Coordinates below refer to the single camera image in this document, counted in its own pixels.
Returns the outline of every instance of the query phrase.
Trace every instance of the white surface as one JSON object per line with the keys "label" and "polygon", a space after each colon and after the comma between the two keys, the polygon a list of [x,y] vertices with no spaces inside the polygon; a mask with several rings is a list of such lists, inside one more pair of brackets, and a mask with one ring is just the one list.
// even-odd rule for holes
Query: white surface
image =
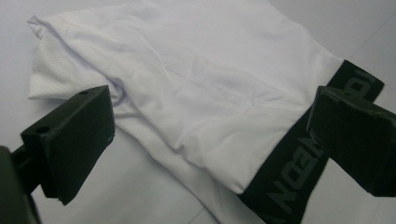
{"label": "white surface", "polygon": [[[125,1],[0,1],[1,145],[12,149],[18,147],[21,144],[20,132],[60,103],[29,101],[26,98],[31,63],[37,45],[37,40],[27,27],[26,21],[33,15],[49,15],[120,2]],[[330,52],[357,63],[380,77],[388,87],[396,90],[395,1],[279,0],[271,2],[285,15],[304,25]],[[396,112],[394,97],[382,98],[378,103]],[[34,195],[43,222],[84,223],[82,217],[97,220],[97,223],[111,223],[111,221],[145,223],[145,220],[146,223],[214,222],[189,192],[132,141],[134,140],[125,133],[118,131],[115,142],[99,160],[76,198],[81,204],[85,200],[94,201],[99,197],[107,197],[110,200],[113,190],[131,189],[126,190],[125,197],[119,198],[120,207],[90,203],[85,204],[85,209],[77,209],[73,204],[78,201],[74,201],[63,208],[54,200],[44,199],[41,189],[37,189]],[[337,170],[339,168],[335,164],[330,163],[328,168],[340,174],[326,174],[321,179],[321,185],[338,182],[337,186],[340,188],[342,186],[340,183],[353,184],[346,175],[342,174],[342,171]],[[116,184],[116,188],[111,188],[111,184]],[[90,189],[95,188],[99,188],[95,191],[98,193],[91,194]],[[323,202],[328,203],[332,196],[329,192]],[[361,196],[364,196],[362,200],[366,201],[366,206],[351,209],[351,202]],[[365,219],[361,223],[396,222],[396,215],[393,212],[396,207],[394,199],[366,197],[364,192],[350,192],[350,194],[343,192],[338,199],[345,202],[339,204],[336,214],[328,214],[323,210],[318,214],[307,215],[329,218],[326,223],[340,223],[340,217],[359,218],[360,214],[356,212],[358,211],[373,214],[372,220]],[[129,213],[131,219],[117,220],[115,213]]]}

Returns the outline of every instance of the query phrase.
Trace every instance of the white fabric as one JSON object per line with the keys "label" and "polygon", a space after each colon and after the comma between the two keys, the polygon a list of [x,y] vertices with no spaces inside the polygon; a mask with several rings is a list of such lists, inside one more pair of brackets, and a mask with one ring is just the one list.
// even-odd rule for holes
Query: white fabric
{"label": "white fabric", "polygon": [[342,60],[265,1],[142,1],[29,21],[31,98],[109,85],[116,123],[222,223]]}

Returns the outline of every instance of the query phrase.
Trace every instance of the black waistband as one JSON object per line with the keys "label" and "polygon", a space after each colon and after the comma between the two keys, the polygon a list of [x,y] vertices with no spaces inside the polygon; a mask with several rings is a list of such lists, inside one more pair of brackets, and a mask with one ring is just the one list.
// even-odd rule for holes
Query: black waistband
{"label": "black waistband", "polygon": [[[373,102],[384,84],[344,61],[327,85]],[[268,224],[298,224],[329,159],[306,132],[310,108],[291,127],[262,165],[241,201]]]}

